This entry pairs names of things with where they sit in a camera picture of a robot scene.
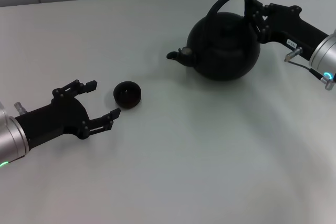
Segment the white table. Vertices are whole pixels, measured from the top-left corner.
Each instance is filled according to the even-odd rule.
[[[336,91],[261,46],[238,81],[204,79],[166,60],[217,0],[86,0],[0,9],[0,100],[28,110],[79,79],[91,118],[114,87],[142,88],[112,131],[64,135],[0,170],[1,224],[324,224],[336,218]],[[334,0],[299,5],[330,34]],[[243,0],[223,10],[243,14]]]

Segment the small black bowl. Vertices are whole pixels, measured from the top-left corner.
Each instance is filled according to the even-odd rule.
[[[140,102],[141,89],[135,82],[124,81],[115,87],[113,96],[117,105],[124,109],[131,109]]]

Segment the black kettle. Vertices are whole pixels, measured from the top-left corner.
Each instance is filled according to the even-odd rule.
[[[247,18],[218,13],[228,1],[217,1],[193,27],[186,47],[170,52],[167,59],[217,81],[234,80],[250,71],[259,57],[260,43]]]

